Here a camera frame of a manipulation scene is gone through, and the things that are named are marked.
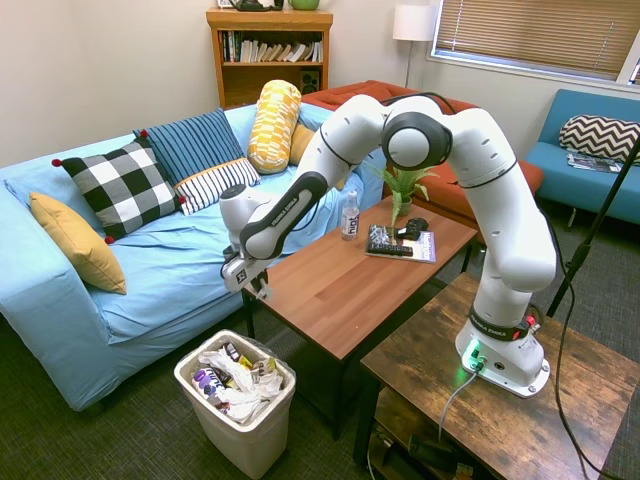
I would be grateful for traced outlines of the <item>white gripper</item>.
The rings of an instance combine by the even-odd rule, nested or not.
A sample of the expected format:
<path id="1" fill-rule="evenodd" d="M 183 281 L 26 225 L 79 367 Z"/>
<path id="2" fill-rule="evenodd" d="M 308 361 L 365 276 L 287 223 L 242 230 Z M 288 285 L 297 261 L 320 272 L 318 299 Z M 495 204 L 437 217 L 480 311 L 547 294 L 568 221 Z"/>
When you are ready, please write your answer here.
<path id="1" fill-rule="evenodd" d="M 257 299 L 270 298 L 273 295 L 268 279 L 268 260 L 243 258 L 233 247 L 226 247 L 223 256 L 224 263 L 220 275 L 230 292 L 239 292 L 251 286 Z"/>

